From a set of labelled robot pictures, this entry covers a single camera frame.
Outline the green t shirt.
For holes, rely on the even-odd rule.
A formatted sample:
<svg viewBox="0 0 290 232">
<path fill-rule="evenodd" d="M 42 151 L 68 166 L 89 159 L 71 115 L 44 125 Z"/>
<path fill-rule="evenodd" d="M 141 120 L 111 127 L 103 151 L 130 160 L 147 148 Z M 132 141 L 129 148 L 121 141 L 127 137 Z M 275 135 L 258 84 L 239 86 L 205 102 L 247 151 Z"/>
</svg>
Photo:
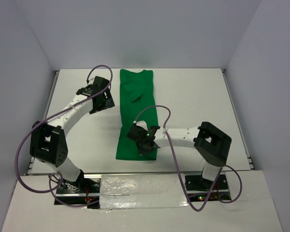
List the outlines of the green t shirt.
<svg viewBox="0 0 290 232">
<path fill-rule="evenodd" d="M 151 161 L 157 159 L 157 149 L 143 156 L 138 153 L 136 143 L 127 138 L 137 115 L 145 108 L 155 105 L 154 73 L 152 70 L 131 72 L 120 70 L 120 115 L 122 127 L 118 140 L 116 159 Z"/>
</svg>

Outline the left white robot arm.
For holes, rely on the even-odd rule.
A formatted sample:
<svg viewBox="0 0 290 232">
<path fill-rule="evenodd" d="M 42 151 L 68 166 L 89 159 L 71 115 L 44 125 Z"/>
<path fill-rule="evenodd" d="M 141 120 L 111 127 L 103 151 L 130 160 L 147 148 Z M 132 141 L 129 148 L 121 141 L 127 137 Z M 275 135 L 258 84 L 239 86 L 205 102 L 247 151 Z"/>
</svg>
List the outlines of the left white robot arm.
<svg viewBox="0 0 290 232">
<path fill-rule="evenodd" d="M 65 107 L 68 111 L 46 121 L 31 134 L 29 153 L 50 166 L 63 177 L 63 185 L 73 192 L 85 191 L 98 184 L 84 177 L 84 172 L 68 158 L 66 137 L 74 125 L 86 114 L 94 114 L 115 106 L 110 81 L 95 76 L 89 85 L 80 88 Z"/>
</svg>

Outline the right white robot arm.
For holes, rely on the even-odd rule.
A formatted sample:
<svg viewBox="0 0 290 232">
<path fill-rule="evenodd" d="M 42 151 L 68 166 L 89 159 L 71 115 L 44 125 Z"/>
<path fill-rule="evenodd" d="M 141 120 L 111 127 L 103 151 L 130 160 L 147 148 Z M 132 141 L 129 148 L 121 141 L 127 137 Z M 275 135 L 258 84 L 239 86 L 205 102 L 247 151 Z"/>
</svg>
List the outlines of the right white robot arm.
<svg viewBox="0 0 290 232">
<path fill-rule="evenodd" d="M 133 123 L 127 138 L 134 141 L 140 155 L 147 155 L 155 149 L 167 146 L 196 149 L 205 164 L 200 178 L 205 189 L 217 184 L 217 175 L 225 167 L 232 139 L 210 122 L 186 129 L 165 129 L 160 126 L 147 128 L 145 121 Z"/>
</svg>

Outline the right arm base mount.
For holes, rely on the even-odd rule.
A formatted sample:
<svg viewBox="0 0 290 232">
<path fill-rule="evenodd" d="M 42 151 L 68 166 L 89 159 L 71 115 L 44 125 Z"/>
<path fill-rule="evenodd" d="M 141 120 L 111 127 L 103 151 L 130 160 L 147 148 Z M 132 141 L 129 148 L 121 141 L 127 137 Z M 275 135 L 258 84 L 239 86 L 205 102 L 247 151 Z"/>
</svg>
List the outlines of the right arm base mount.
<svg viewBox="0 0 290 232">
<path fill-rule="evenodd" d="M 213 182 L 204 179 L 201 173 L 184 174 L 182 182 L 191 202 L 204 202 Z M 210 192 L 208 201 L 231 200 L 230 189 L 225 174 L 220 174 L 213 189 Z"/>
</svg>

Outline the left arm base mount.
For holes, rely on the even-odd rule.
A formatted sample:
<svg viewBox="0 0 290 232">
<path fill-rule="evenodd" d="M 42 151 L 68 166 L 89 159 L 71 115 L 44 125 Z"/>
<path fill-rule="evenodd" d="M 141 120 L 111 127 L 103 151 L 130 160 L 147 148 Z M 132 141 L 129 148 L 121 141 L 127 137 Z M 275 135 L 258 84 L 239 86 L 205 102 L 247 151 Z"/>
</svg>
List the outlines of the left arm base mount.
<svg viewBox="0 0 290 232">
<path fill-rule="evenodd" d="M 85 205 L 88 209 L 100 209 L 100 186 L 101 177 L 94 175 L 85 175 L 85 187 L 81 190 L 75 190 L 72 187 L 62 184 L 54 191 L 54 205 L 62 205 L 61 202 L 69 206 Z"/>
</svg>

